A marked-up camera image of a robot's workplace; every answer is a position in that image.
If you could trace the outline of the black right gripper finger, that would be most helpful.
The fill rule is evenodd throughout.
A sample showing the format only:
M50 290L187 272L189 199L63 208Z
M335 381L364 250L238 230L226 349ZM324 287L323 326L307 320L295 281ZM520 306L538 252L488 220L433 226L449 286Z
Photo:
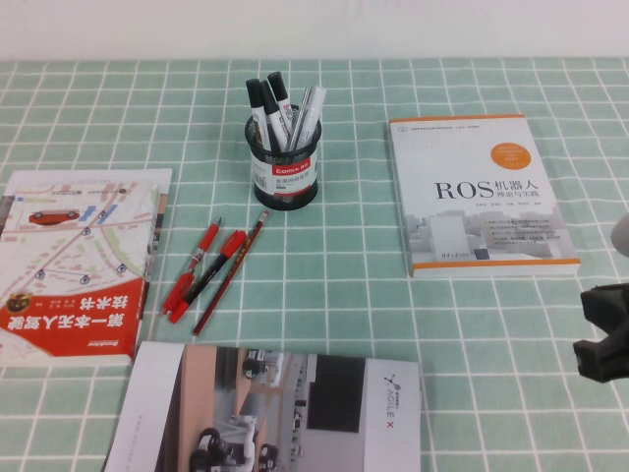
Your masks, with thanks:
M585 319L607 334L628 335L628 284L598 285L580 295Z

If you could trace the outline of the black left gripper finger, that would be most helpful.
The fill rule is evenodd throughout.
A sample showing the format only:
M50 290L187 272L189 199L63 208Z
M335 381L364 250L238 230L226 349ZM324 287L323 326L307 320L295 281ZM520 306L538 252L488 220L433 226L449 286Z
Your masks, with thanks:
M604 384L628 378L628 323L623 322L599 342L579 340L573 344L578 372Z

